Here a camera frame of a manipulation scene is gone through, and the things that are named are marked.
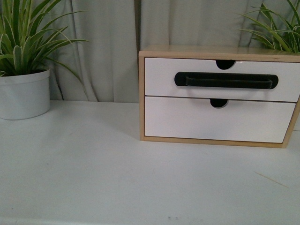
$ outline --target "white curtain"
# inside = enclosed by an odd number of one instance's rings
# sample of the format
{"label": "white curtain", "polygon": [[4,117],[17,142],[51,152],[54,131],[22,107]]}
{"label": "white curtain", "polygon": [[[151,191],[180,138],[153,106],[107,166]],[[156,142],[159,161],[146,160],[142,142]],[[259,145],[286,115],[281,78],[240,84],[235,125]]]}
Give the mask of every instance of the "white curtain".
{"label": "white curtain", "polygon": [[239,30],[253,28],[240,14],[262,3],[284,15],[291,12],[285,0],[143,0],[141,49],[151,44],[258,47],[251,34]]}
{"label": "white curtain", "polygon": [[138,102],[134,0],[66,0],[51,17],[81,10],[87,12],[64,17],[55,27],[68,26],[68,37],[89,41],[57,54],[78,72],[86,94],[69,71],[50,65],[51,98],[61,99],[61,90],[64,100]]}

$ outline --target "drawer front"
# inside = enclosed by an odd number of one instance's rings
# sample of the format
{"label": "drawer front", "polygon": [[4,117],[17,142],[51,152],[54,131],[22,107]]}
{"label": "drawer front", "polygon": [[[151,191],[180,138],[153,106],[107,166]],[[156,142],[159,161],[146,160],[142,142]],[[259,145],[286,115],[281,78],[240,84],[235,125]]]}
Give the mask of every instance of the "drawer front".
{"label": "drawer front", "polygon": [[295,103],[146,97],[145,136],[282,143]]}
{"label": "drawer front", "polygon": [[[145,58],[145,95],[297,102],[299,71],[300,63],[236,61],[231,68],[222,70],[215,60]],[[277,75],[279,81],[271,90],[182,87],[174,82],[178,72],[271,74]]]}

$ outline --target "wooden frame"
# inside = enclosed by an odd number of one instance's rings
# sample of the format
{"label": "wooden frame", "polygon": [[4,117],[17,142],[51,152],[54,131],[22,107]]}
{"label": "wooden frame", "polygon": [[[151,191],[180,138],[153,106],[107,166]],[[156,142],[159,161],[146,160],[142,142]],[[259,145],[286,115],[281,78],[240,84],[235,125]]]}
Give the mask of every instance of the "wooden frame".
{"label": "wooden frame", "polygon": [[296,103],[289,127],[282,143],[241,142],[224,140],[206,140],[172,137],[145,136],[145,58],[174,58],[202,60],[243,60],[267,62],[300,63],[300,56],[294,53],[280,52],[268,49],[243,47],[211,47],[188,45],[152,45],[139,52],[139,100],[140,100],[140,140],[173,143],[198,143],[217,145],[236,145],[269,148],[286,148],[292,135],[297,117],[300,112],[300,98]]}

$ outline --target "black handle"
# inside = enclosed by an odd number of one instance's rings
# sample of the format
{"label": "black handle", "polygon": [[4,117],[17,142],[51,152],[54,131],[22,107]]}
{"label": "black handle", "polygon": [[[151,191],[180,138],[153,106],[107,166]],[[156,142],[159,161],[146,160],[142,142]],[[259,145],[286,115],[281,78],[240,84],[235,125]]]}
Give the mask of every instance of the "black handle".
{"label": "black handle", "polygon": [[177,86],[273,89],[278,77],[269,74],[228,74],[178,72],[175,76]]}

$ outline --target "white desk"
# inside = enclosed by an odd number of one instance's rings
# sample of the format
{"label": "white desk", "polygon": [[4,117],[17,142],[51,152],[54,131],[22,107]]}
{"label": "white desk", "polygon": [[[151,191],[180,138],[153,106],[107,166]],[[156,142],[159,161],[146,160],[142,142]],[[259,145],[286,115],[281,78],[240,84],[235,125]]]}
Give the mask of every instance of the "white desk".
{"label": "white desk", "polygon": [[295,225],[287,149],[139,141],[138,104],[52,101],[0,120],[0,225]]}

